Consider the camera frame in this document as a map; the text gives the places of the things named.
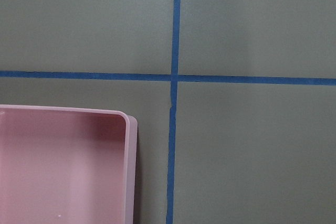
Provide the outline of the pink plastic bin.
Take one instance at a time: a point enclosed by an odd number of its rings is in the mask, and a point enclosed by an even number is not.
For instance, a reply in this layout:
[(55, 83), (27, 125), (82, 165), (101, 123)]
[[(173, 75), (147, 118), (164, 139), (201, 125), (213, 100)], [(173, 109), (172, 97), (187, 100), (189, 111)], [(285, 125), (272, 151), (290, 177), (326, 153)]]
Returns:
[(137, 120), (1, 106), (1, 223), (132, 223)]

